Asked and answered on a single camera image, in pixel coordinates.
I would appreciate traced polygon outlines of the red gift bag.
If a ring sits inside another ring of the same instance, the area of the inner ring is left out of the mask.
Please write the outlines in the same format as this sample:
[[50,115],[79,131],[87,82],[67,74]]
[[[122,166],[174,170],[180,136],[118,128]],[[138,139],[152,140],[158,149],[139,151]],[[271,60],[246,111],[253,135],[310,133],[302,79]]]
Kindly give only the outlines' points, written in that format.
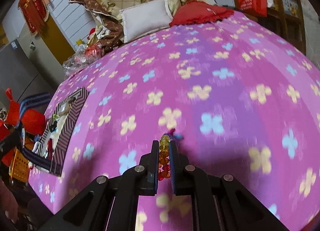
[[[1,127],[4,124],[16,126],[20,120],[20,104],[14,101],[10,88],[5,91],[5,94],[9,99],[9,110],[1,115]],[[46,128],[46,117],[34,109],[28,109],[23,114],[21,122],[23,123],[25,131],[34,136],[42,135]]]

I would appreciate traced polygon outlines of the red cushion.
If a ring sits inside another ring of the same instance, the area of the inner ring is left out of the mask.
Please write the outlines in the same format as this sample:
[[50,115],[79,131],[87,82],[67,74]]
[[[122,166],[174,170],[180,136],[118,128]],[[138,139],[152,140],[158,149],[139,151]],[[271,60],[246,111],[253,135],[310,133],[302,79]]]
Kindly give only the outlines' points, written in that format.
[[170,27],[190,24],[203,24],[227,19],[234,10],[202,1],[188,1],[173,16]]

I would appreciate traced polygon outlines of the white pillow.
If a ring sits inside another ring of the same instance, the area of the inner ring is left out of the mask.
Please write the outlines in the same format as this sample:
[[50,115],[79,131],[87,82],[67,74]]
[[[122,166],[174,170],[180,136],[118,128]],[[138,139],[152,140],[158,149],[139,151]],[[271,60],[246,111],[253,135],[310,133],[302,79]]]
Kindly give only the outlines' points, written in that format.
[[124,42],[169,27],[173,17],[168,0],[152,0],[119,12],[124,30]]

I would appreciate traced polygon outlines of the striped white jewelry box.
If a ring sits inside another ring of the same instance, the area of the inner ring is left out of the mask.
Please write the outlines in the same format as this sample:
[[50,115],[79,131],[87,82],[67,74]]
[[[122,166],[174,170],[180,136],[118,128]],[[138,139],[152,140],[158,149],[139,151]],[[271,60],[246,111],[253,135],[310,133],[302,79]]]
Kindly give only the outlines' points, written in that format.
[[35,143],[35,159],[29,160],[36,168],[62,175],[67,148],[88,95],[89,91],[82,87],[57,104],[43,135]]

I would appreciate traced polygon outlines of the grey cabinet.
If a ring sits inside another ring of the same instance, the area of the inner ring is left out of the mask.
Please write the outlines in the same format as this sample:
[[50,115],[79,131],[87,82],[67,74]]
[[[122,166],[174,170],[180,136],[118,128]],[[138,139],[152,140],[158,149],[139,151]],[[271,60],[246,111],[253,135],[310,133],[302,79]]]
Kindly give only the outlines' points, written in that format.
[[24,25],[18,36],[1,47],[1,101],[10,88],[17,102],[38,93],[53,94],[65,76],[61,64],[39,36]]

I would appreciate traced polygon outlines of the clear plastic bag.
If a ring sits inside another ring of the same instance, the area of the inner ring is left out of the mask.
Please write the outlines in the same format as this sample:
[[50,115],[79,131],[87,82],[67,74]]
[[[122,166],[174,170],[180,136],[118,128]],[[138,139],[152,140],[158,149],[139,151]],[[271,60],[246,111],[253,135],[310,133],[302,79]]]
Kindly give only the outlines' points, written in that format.
[[101,43],[92,46],[81,44],[75,54],[68,58],[63,64],[65,77],[68,78],[76,72],[81,71],[85,67],[95,63],[104,55]]

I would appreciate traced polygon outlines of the pink floral bed sheet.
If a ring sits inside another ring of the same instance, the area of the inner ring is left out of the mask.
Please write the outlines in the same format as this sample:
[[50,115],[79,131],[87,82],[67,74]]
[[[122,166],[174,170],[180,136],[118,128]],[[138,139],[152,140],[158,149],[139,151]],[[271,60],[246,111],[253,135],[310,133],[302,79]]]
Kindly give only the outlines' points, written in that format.
[[62,175],[29,184],[52,212],[99,175],[137,165],[175,129],[190,162],[232,174],[290,230],[319,212],[319,70],[294,46],[236,12],[137,39],[60,84],[46,115],[89,96]]

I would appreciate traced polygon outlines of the orange plastic basket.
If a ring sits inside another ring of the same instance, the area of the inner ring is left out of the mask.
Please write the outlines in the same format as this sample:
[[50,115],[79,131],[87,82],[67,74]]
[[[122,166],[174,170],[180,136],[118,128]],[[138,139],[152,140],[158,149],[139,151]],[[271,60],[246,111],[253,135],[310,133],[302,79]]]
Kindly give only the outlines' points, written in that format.
[[13,180],[20,182],[28,182],[29,178],[29,161],[19,152],[17,149],[14,151],[14,156],[11,160],[11,165],[9,167],[9,175]]

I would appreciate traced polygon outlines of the red shopping bag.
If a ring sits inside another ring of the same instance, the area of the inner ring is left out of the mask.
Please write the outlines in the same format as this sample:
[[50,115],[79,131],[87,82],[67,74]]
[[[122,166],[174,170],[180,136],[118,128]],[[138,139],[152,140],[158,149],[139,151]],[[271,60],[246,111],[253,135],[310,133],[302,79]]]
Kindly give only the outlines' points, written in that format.
[[255,17],[267,16],[267,0],[238,0],[238,8]]

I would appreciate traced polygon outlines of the red wall hanging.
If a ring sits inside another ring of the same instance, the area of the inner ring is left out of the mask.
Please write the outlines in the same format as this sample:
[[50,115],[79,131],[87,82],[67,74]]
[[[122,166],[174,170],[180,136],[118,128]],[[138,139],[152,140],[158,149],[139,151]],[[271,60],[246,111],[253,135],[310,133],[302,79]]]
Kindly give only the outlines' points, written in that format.
[[19,0],[18,9],[21,11],[32,35],[42,33],[49,17],[48,4],[49,0]]

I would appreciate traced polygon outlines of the santa plush toy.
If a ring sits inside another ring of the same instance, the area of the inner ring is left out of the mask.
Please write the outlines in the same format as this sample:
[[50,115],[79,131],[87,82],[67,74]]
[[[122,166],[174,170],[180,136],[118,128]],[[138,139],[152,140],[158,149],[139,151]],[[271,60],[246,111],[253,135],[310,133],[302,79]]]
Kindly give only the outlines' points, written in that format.
[[87,37],[88,39],[88,45],[91,46],[91,45],[94,45],[97,43],[98,41],[98,37],[97,37],[97,34],[96,34],[96,29],[95,28],[92,28],[91,31],[89,32],[89,35]]

